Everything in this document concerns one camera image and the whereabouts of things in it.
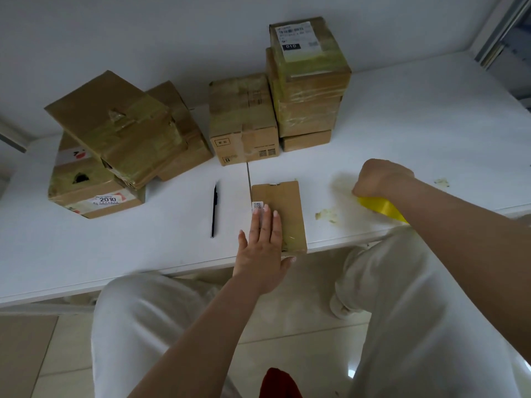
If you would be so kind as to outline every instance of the hand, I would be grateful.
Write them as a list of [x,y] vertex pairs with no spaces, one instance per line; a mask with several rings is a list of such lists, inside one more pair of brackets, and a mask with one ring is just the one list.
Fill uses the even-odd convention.
[[280,260],[282,251],[282,223],[277,211],[273,213],[266,204],[263,209],[262,228],[260,228],[260,209],[255,208],[251,220],[249,242],[243,230],[238,235],[238,254],[233,276],[247,277],[256,282],[260,294],[268,294],[280,285],[295,257]]
[[363,164],[360,177],[352,189],[356,197],[383,197],[385,185],[394,177],[415,177],[407,167],[383,159],[369,159]]

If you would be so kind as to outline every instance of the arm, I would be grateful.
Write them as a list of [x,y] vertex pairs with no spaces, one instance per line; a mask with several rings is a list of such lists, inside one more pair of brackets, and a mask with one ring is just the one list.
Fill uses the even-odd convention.
[[294,261],[293,257],[280,260],[282,224],[276,211],[271,217],[267,205],[262,228],[259,210],[255,210],[249,243],[243,231],[238,242],[233,277],[129,398],[219,398],[234,350],[258,297],[276,288]]
[[530,228],[384,160],[365,162],[353,194],[391,201],[476,307],[531,362]]

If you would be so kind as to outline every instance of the black pen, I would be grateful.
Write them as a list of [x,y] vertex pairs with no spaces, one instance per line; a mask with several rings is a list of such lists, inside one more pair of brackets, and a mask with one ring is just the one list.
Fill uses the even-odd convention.
[[210,232],[210,238],[214,237],[214,230],[216,229],[216,205],[218,205],[218,182],[214,186],[214,203],[212,206],[212,231]]

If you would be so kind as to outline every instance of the white tabletop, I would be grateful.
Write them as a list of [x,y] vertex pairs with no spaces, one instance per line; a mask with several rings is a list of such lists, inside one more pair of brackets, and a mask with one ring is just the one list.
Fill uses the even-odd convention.
[[[194,115],[204,128],[208,107]],[[213,158],[150,183],[142,206],[89,220],[47,200],[58,143],[59,136],[33,142],[0,200],[0,305],[97,290],[133,272],[234,262],[238,231],[251,220],[245,164],[222,167]]]
[[369,158],[398,162],[429,184],[446,179],[448,193],[514,214],[531,210],[530,151],[531,114],[456,53],[353,75],[329,144],[250,162],[249,178],[298,180],[311,252],[401,225],[350,193]]
[[[194,116],[206,128],[208,107]],[[245,164],[211,159],[151,183],[143,206],[98,219],[47,200],[58,142],[34,142],[0,200],[0,306],[101,289],[138,271],[234,262],[238,230],[250,222],[249,178],[299,181],[310,252],[400,225],[350,194],[369,158],[399,162],[426,182],[445,178],[447,192],[491,210],[531,210],[531,116],[463,53],[353,75],[330,144],[251,162],[249,177]],[[216,180],[218,233],[210,239]]]

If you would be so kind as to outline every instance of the floor tile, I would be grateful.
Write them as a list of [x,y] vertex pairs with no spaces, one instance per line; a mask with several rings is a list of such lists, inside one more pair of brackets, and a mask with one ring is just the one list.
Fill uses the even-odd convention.
[[31,398],[94,398],[92,369],[39,377]]
[[260,298],[240,343],[368,323],[370,313],[344,321],[335,318],[328,307],[351,249],[299,256],[282,284]]
[[304,398],[345,397],[366,333],[357,325],[240,344],[229,376],[243,398],[258,397],[270,367],[291,375]]
[[0,316],[0,396],[30,398],[57,316]]
[[90,368],[91,328],[92,314],[60,316],[40,375]]

